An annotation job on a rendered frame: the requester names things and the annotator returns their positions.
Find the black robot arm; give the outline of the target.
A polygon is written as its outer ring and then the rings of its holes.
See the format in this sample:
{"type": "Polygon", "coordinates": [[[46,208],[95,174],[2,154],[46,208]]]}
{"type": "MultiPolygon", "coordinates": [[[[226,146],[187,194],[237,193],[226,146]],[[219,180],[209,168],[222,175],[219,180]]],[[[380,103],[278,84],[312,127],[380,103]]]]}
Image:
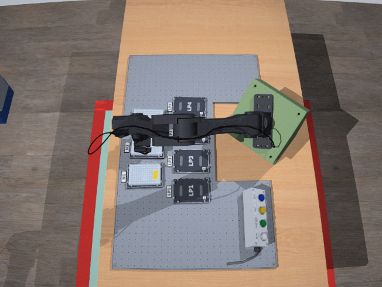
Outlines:
{"type": "MultiPolygon", "coordinates": [[[[115,130],[119,127],[135,125],[138,127],[148,128],[162,136],[182,139],[202,136],[210,132],[213,128],[220,127],[211,131],[211,133],[206,136],[227,133],[242,134],[245,138],[253,138],[254,148],[271,149],[273,95],[255,94],[254,111],[255,112],[245,112],[246,115],[240,114],[227,118],[213,119],[195,117],[195,114],[161,114],[151,115],[151,118],[147,115],[143,115],[143,113],[132,114],[137,116],[113,116],[112,129],[115,130]],[[258,98],[258,96],[260,96],[260,98],[258,98]],[[267,98],[267,96],[269,96],[269,98],[267,98]],[[268,105],[270,105],[269,109],[268,105]],[[169,124],[173,124],[173,136],[169,136],[169,124]],[[258,128],[268,134],[271,140],[267,138],[266,134],[257,129],[240,127],[239,125],[248,125],[250,127],[258,128]]],[[[133,141],[142,141],[143,135],[148,135],[152,139],[152,146],[190,146],[194,145],[195,141],[199,141],[200,139],[206,137],[203,136],[197,139],[175,140],[163,138],[147,129],[138,127],[119,128],[113,133],[115,137],[120,139],[131,135],[133,141]]]]}

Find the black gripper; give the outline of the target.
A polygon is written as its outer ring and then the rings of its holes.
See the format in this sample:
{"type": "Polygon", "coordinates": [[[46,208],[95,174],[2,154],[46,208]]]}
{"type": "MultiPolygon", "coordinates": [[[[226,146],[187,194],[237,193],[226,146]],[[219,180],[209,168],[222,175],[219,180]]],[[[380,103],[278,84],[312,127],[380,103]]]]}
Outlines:
{"type": "Polygon", "coordinates": [[[142,141],[134,141],[134,152],[147,155],[151,152],[151,138],[150,136],[143,135],[142,141]]]}

